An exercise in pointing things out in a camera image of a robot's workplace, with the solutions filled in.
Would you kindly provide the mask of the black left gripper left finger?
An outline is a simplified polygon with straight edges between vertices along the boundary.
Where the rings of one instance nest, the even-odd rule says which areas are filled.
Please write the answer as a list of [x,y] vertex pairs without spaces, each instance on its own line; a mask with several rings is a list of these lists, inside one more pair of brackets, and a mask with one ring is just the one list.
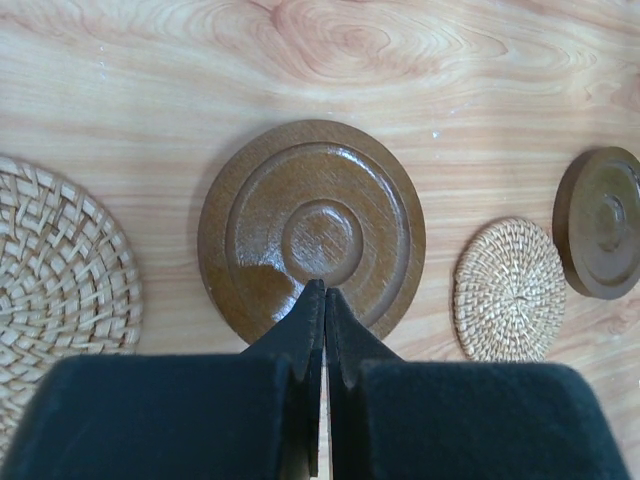
[[309,479],[318,473],[325,287],[238,354],[58,361],[5,479]]

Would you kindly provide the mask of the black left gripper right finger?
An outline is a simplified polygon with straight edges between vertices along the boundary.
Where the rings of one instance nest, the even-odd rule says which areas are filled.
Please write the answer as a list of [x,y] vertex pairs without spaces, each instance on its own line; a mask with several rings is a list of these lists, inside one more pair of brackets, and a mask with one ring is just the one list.
[[410,362],[326,293],[336,479],[625,479],[584,378],[556,363]]

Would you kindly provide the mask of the dark brown wooden coaster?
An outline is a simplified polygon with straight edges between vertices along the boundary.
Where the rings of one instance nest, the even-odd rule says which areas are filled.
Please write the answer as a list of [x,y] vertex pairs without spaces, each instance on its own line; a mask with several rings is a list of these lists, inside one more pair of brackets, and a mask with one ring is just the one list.
[[418,290],[426,243],[423,209],[398,159],[329,120],[287,123],[249,141],[213,181],[197,230],[205,290],[247,343],[315,279],[386,337]]
[[578,293],[614,300],[639,281],[639,160],[600,147],[580,154],[556,192],[552,233]]

